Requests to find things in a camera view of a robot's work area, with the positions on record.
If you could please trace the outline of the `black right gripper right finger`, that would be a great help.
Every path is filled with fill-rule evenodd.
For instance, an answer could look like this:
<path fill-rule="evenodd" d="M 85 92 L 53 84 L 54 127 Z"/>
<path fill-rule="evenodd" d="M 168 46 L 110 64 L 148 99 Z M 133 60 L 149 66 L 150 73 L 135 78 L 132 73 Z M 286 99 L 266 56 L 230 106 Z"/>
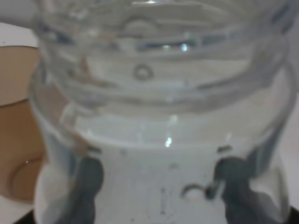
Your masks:
<path fill-rule="evenodd" d="M 207 200 L 216 198 L 220 186 L 228 224 L 285 224 L 289 219 L 289 206 L 279 208 L 265 192 L 250 187 L 253 171 L 249 162 L 237 157 L 220 159 L 214 167 L 213 183 L 205 190 Z"/>

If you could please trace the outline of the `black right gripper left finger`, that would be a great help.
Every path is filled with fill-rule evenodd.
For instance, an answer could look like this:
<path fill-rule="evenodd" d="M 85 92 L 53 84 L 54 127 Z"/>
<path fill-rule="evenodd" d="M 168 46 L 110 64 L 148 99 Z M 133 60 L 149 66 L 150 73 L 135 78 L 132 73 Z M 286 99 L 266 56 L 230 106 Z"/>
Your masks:
<path fill-rule="evenodd" d="M 83 158 L 59 222 L 61 224 L 93 224 L 95 220 L 94 199 L 103 181 L 104 169 L 101 162 L 90 157 Z"/>

